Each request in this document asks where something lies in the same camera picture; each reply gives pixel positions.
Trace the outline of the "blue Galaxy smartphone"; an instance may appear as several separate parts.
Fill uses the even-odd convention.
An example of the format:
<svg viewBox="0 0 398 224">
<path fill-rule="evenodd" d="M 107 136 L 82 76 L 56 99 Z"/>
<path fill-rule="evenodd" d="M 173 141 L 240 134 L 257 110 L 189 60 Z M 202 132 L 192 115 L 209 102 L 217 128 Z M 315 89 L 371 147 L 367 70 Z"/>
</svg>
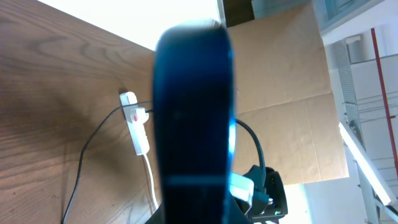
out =
<svg viewBox="0 0 398 224">
<path fill-rule="evenodd" d="M 226 223 L 236 125 L 233 53 L 221 24 L 162 35 L 152 102 L 165 222 Z"/>
</svg>

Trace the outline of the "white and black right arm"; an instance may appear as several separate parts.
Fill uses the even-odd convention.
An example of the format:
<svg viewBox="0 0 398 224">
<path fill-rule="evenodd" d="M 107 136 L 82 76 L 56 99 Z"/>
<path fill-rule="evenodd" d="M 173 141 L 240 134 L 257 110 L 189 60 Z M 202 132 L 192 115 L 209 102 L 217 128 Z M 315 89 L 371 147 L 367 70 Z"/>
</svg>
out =
<svg viewBox="0 0 398 224">
<path fill-rule="evenodd" d="M 263 170 L 254 165 L 244 175 L 232 173 L 229 192 L 230 224 L 279 223 L 288 214 L 282 179 L 270 167 Z"/>
</svg>

